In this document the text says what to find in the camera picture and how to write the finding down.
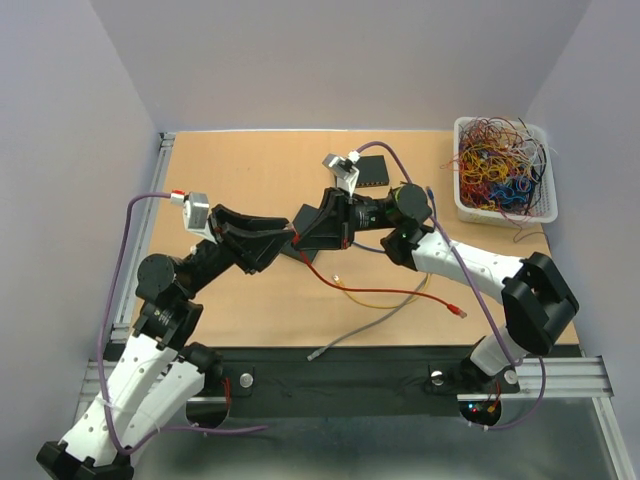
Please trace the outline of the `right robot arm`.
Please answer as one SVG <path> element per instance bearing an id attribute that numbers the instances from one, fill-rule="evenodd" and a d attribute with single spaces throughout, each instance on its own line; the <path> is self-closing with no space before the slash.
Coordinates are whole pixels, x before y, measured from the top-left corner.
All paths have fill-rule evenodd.
<path id="1" fill-rule="evenodd" d="M 298 251 L 344 250 L 360 231 L 388 230 L 380 244 L 396 265 L 471 288 L 504 309 L 460 366 L 463 384 L 482 390 L 527 355 L 549 354 L 579 311 L 579 302 L 550 256 L 505 256 L 452 240 L 433 216 L 424 189 L 403 184 L 373 199 L 337 187 L 325 190 L 319 211 L 293 240 Z"/>

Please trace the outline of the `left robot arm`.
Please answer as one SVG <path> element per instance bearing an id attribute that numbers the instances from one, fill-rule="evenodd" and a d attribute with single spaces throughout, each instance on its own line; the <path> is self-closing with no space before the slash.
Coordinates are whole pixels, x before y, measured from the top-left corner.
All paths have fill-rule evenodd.
<path id="1" fill-rule="evenodd" d="M 200 242 L 184 258 L 152 254 L 140 263 L 136 295 L 143 304 L 117 365 L 99 376 L 100 390 L 76 424 L 36 456 L 51 478 L 132 478 L 132 456 L 166 430 L 190 397 L 222 384 L 220 355 L 188 341 L 204 310 L 196 295 L 233 266 L 263 271 L 295 236 L 285 218 L 191 200 L 183 218 Z"/>

